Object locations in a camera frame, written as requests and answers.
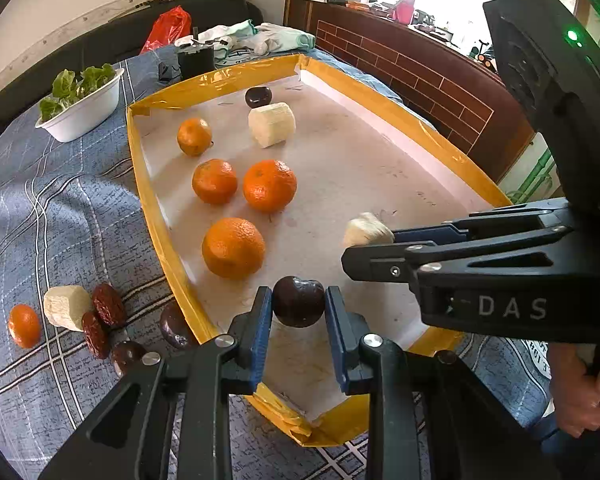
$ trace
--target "blue plaid tablecloth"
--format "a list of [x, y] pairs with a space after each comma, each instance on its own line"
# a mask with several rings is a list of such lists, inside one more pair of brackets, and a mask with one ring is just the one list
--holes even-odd
[[[310, 55], [402, 104], [360, 70], [318, 50]], [[159, 82], [159, 61], [177, 66], [174, 48], [116, 65], [126, 71], [118, 107], [80, 139], [61, 144], [35, 129], [36, 106], [0, 136], [0, 450], [26, 480], [37, 478], [117, 380], [108, 361], [91, 356], [82, 333], [46, 322], [42, 298], [49, 287], [78, 284], [91, 292], [101, 282], [111, 283], [129, 316], [112, 334], [112, 345], [133, 339], [163, 355], [173, 352], [157, 325], [173, 294], [142, 214], [125, 123], [128, 104], [179, 80]], [[43, 321], [42, 340], [29, 350], [16, 346], [6, 328], [18, 303], [32, 306]], [[522, 424], [542, 415], [548, 396], [542, 345], [467, 336], [458, 351]], [[230, 399], [230, 419], [235, 479], [358, 480], [364, 475], [364, 434], [345, 446], [305, 449], [241, 397]], [[171, 472], [179, 423], [177, 416]], [[424, 438], [421, 446], [426, 471]]]

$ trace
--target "lettuce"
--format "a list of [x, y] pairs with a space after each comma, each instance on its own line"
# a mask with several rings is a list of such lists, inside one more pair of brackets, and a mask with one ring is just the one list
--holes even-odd
[[53, 97], [57, 97], [58, 99], [67, 97], [75, 86], [74, 79], [75, 72], [67, 69], [62, 70], [62, 72], [56, 76], [51, 86]]
[[40, 101], [40, 118], [43, 122], [52, 119], [80, 99], [106, 85], [116, 76], [116, 70], [105, 63], [102, 68], [90, 66], [80, 72], [82, 79], [76, 81], [75, 72], [64, 69], [51, 85], [51, 95]]
[[40, 120], [46, 123], [49, 119], [54, 118], [64, 108], [62, 105], [53, 97], [45, 97], [40, 101]]
[[109, 63], [105, 63], [102, 68], [90, 66], [80, 72], [80, 75], [85, 95], [89, 95], [111, 81], [116, 76], [116, 71]]

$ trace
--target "white bowl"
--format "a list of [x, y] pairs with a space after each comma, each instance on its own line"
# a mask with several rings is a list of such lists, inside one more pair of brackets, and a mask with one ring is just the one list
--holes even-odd
[[38, 118], [36, 128], [44, 128], [60, 142], [69, 142], [90, 132], [109, 117], [118, 106], [120, 98], [118, 82], [123, 73], [125, 73], [124, 68], [116, 69], [116, 76], [106, 85], [45, 123], [41, 123], [41, 118]]

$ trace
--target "yellow tape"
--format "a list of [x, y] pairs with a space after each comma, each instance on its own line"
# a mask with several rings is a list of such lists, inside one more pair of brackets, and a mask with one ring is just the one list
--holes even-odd
[[[215, 337], [218, 330], [198, 302], [180, 257], [171, 244], [168, 228], [144, 163], [140, 135], [134, 123], [134, 116], [149, 115], [152, 108], [188, 108], [238, 90], [291, 76], [299, 70], [308, 70], [332, 88], [402, 131], [445, 164], [491, 205], [510, 204], [504, 193], [473, 161], [439, 133], [375, 90], [315, 59], [298, 54], [264, 59], [209, 72], [164, 88], [127, 109], [129, 149], [140, 202], [155, 251], [187, 323], [200, 342]], [[458, 332], [429, 328], [409, 350], [423, 355], [433, 355], [437, 350], [452, 349], [460, 337], [461, 334]], [[260, 384], [256, 393], [248, 399], [262, 415], [302, 446], [336, 446], [368, 429], [368, 396], [349, 397], [339, 406], [323, 414], [313, 424], [286, 406], [264, 384]]]

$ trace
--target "mandarin orange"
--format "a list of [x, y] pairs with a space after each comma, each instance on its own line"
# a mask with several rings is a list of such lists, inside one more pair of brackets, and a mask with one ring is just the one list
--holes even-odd
[[262, 235], [243, 218], [222, 218], [209, 228], [202, 241], [202, 257], [208, 269], [230, 280], [241, 280], [256, 272], [264, 255]]
[[294, 172], [280, 160], [262, 160], [244, 175], [242, 192], [251, 207], [265, 213], [282, 211], [298, 188]]
[[193, 191], [207, 204], [226, 204], [238, 189], [234, 168], [219, 158], [200, 164], [193, 172]]
[[21, 348], [31, 348], [40, 340], [40, 321], [36, 311], [29, 305], [14, 306], [7, 327], [16, 345]]
[[178, 145], [186, 155], [201, 155], [211, 146], [211, 128], [204, 119], [187, 119], [178, 128]]

